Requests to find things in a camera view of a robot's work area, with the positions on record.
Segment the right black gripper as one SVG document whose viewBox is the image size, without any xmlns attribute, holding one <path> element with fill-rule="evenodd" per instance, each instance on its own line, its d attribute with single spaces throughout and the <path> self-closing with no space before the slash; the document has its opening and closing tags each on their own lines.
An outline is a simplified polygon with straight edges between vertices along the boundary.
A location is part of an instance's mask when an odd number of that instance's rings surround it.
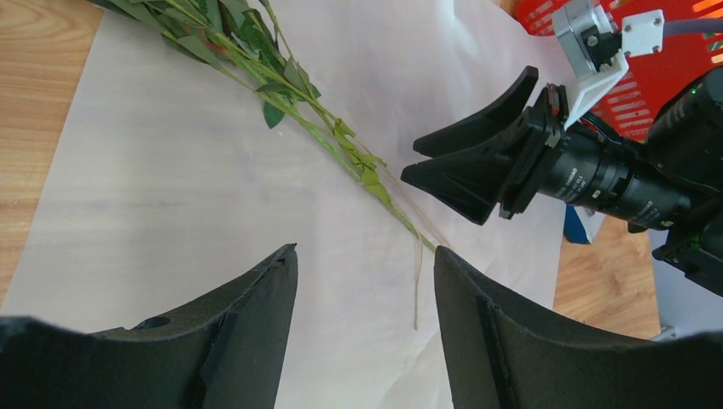
<svg viewBox="0 0 723 409">
<path fill-rule="evenodd" d="M 506 127 L 538 79 L 539 70 L 526 66 L 482 110 L 416 139 L 413 150 L 426 159 L 406 166 L 401 180 L 477 225 L 497 205 L 505 218 L 524 210 L 523 173 L 530 169 L 524 161 L 534 133 Z M 667 232 L 654 258 L 721 295 L 721 68 L 666 103 L 644 143 L 623 139 L 592 113 L 569 136 L 554 149 L 551 165 L 534 170 L 533 193 L 623 220 L 630 233 Z"/>
</svg>

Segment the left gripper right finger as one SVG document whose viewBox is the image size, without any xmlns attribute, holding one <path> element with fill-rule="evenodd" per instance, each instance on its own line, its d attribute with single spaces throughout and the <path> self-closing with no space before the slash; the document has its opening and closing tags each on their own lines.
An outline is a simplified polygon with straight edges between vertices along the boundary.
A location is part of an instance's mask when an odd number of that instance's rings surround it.
<svg viewBox="0 0 723 409">
<path fill-rule="evenodd" d="M 435 253 L 442 348 L 456 408 L 719 408 L 722 335 L 667 342 L 582 324 Z"/>
</svg>

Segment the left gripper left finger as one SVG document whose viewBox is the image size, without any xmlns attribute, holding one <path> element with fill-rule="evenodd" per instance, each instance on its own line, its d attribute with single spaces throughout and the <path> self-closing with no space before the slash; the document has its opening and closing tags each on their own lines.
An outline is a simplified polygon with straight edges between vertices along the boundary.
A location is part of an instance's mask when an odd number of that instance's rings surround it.
<svg viewBox="0 0 723 409">
<path fill-rule="evenodd" d="M 83 333 L 1 320 L 4 408 L 272 408 L 298 288 L 286 244 L 137 326 Z"/>
</svg>

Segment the white wrapping paper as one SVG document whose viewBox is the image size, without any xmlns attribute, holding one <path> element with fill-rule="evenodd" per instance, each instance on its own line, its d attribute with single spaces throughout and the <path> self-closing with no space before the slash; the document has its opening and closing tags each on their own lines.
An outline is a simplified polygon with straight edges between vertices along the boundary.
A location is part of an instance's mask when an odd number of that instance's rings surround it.
<svg viewBox="0 0 723 409">
<path fill-rule="evenodd" d="M 526 66 L 569 68 L 488 1 L 275 1 L 300 65 L 398 176 L 415 139 L 487 106 Z M 106 15 L 2 313 L 129 327 L 293 243 L 279 408 L 449 408 L 434 258 L 291 119 L 158 34 Z"/>
</svg>

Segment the pink and white flowers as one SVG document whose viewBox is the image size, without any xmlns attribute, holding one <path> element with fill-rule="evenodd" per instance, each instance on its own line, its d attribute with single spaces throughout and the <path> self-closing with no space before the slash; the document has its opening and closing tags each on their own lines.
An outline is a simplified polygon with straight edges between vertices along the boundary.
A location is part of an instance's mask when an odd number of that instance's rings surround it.
<svg viewBox="0 0 723 409">
<path fill-rule="evenodd" d="M 388 164 L 357 133 L 324 107 L 321 92 L 298 62 L 268 1 L 95 1 L 152 29 L 165 45 L 212 67 L 263 102 L 263 120 L 273 129 L 291 118 L 344 171 L 414 237 L 413 328 L 419 328 L 420 281 L 425 252 L 445 238 L 403 192 Z"/>
</svg>

